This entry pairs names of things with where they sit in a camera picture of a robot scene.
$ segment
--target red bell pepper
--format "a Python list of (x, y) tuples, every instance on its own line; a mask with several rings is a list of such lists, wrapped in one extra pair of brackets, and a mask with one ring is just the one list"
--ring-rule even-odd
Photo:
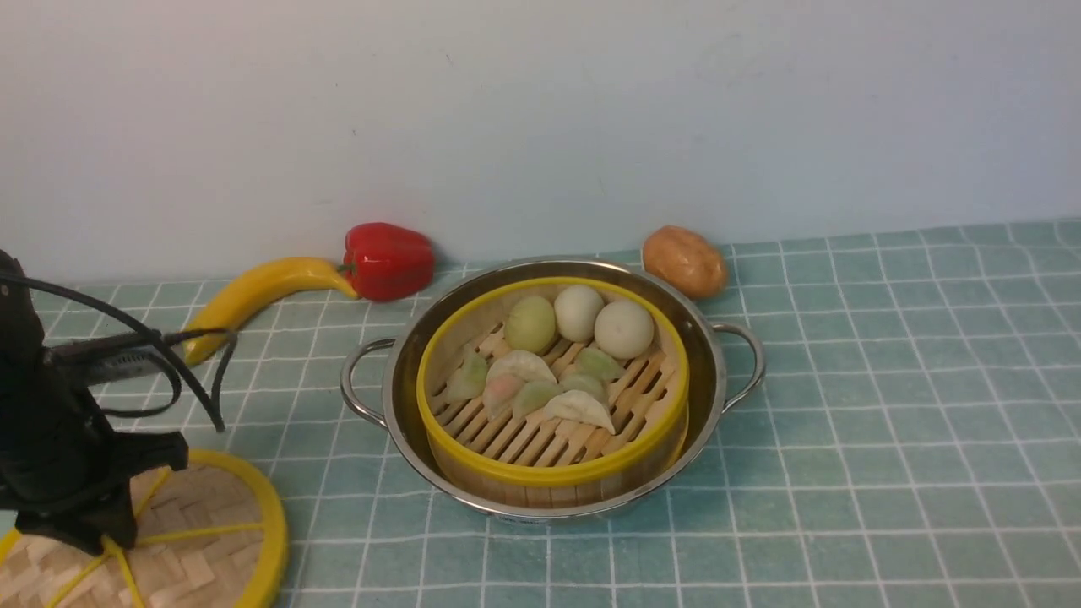
[(360, 224), (346, 233), (342, 263), (357, 294), (372, 302), (413, 295), (436, 274), (428, 237), (385, 222)]

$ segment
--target wire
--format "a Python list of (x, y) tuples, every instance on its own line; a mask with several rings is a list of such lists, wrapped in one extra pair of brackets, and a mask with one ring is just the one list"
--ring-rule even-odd
[[(36, 291), (43, 291), (45, 293), (51, 293), (53, 295), (70, 300), (72, 302), (77, 302), (79, 304), (82, 304), (83, 306), (89, 306), (102, 314), (108, 315), (114, 319), (124, 323), (125, 326), (131, 328), (132, 331), (139, 334), (139, 336), (142, 336), (148, 345), (152, 346), (156, 351), (158, 351), (158, 353), (161, 354), (161, 356), (166, 361), (169, 361), (169, 364), (173, 367), (173, 369), (177, 373), (179, 373), (182, 379), (184, 379), (184, 382), (187, 383), (187, 385), (191, 388), (191, 392), (196, 394), (196, 397), (202, 405), (203, 410), (206, 411), (206, 415), (209, 415), (211, 421), (214, 423), (214, 429), (217, 431), (218, 433), (225, 432), (225, 421), (222, 420), (221, 404), (216, 400), (211, 399), (211, 396), (206, 394), (206, 389), (203, 388), (202, 384), (199, 383), (199, 380), (195, 376), (193, 373), (191, 373), (191, 369), (188, 368), (188, 366), (184, 364), (184, 360), (181, 359), (181, 357), (162, 341), (161, 336), (154, 330), (145, 326), (138, 319), (132, 317), (128, 313), (124, 313), (120, 308), (117, 308), (116, 306), (107, 302), (102, 302), (101, 300), (93, 298), (91, 295), (86, 295), (85, 293), (80, 293), (74, 289), (68, 289), (66, 287), (53, 285), (48, 281), (31, 279), (29, 277), (24, 277), (22, 275), (16, 275), (13, 273), (0, 270), (0, 282), (9, 282), (17, 286), (23, 286), (29, 289), (34, 289)], [(232, 347), (230, 347), (227, 351), (227, 353), (223, 355), (222, 362), (218, 366), (218, 373), (216, 373), (214, 378), (214, 387), (212, 388), (212, 391), (215, 391), (215, 393), (219, 394), (222, 386), (222, 378), (225, 375), (225, 365), (228, 362), (227, 356), (231, 357), (232, 351), (236, 348), (236, 342), (237, 342), (236, 334), (226, 329), (208, 329), (208, 330), (192, 330), (192, 331), (231, 334), (230, 344)], [(168, 409), (170, 406), (172, 406), (172, 404), (166, 406), (165, 409)]]
[[(209, 335), (212, 333), (226, 334), (225, 349), (222, 352), (222, 360), (218, 361), (217, 369), (214, 370), (214, 380), (211, 383), (211, 389), (210, 389), (211, 400), (217, 405), (218, 409), (221, 409), (222, 383), (225, 381), (226, 366), (229, 365), (229, 359), (232, 358), (232, 354), (237, 349), (237, 343), (239, 340), (239, 335), (237, 335), (237, 332), (225, 328), (192, 329), (192, 330), (166, 334), (162, 338), (161, 341), (162, 343), (165, 344), (165, 346), (172, 348), (173, 346), (176, 346), (177, 344), (183, 344), (188, 340), (195, 340), (197, 338), (201, 338), (203, 335)], [(150, 360), (154, 361), (154, 365), (158, 366), (158, 369), (160, 369), (161, 372), (165, 374), (165, 376), (169, 379), (170, 384), (172, 384), (173, 386), (172, 400), (165, 404), (164, 406), (159, 406), (157, 408), (150, 408), (150, 409), (142, 409), (142, 410), (114, 410), (114, 409), (102, 408), (102, 413), (115, 418), (122, 418), (129, 420), (135, 418), (149, 418), (152, 415), (165, 413), (165, 411), (168, 411), (169, 408), (176, 405), (176, 401), (181, 397), (181, 382), (176, 375), (176, 370), (168, 366), (165, 361), (161, 361), (160, 359), (154, 358)]]

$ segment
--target potato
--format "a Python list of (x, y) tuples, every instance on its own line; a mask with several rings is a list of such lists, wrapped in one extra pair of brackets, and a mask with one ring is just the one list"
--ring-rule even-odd
[(681, 226), (664, 226), (650, 235), (642, 244), (642, 265), (692, 300), (717, 295), (729, 285), (721, 252)]

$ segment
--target stainless steel pot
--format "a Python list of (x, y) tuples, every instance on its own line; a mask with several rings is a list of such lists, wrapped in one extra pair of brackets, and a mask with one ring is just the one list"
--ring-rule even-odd
[[(690, 423), (680, 458), (648, 484), (603, 502), (566, 508), (525, 508), (482, 499), (451, 484), (436, 466), (416, 401), (416, 373), (421, 354), (432, 332), (467, 302), (493, 289), (524, 279), (574, 276), (606, 281), (642, 294), (671, 319), (691, 360)], [(755, 355), (750, 381), (725, 398), (728, 370), (715, 332), (734, 333), (746, 340)], [(362, 404), (352, 388), (352, 371), (361, 357), (391, 348), (383, 374), (383, 409)], [(400, 339), (382, 339), (359, 346), (342, 369), (345, 405), (364, 420), (390, 433), (406, 462), (435, 487), (481, 513), (525, 524), (549, 524), (609, 516), (664, 486), (691, 463), (709, 441), (721, 417), (753, 391), (765, 376), (762, 343), (748, 330), (731, 323), (708, 323), (698, 308), (657, 278), (618, 264), (595, 259), (531, 257), (513, 261), (463, 279), (432, 302), (406, 328)]]

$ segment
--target yellow banana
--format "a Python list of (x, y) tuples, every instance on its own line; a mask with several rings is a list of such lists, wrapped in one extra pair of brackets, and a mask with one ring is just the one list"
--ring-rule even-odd
[[(225, 286), (188, 323), (186, 330), (240, 329), (270, 303), (298, 291), (336, 289), (356, 300), (357, 292), (337, 267), (319, 257), (282, 257), (251, 268)], [(197, 366), (225, 343), (222, 334), (209, 334), (184, 343), (184, 362)]]

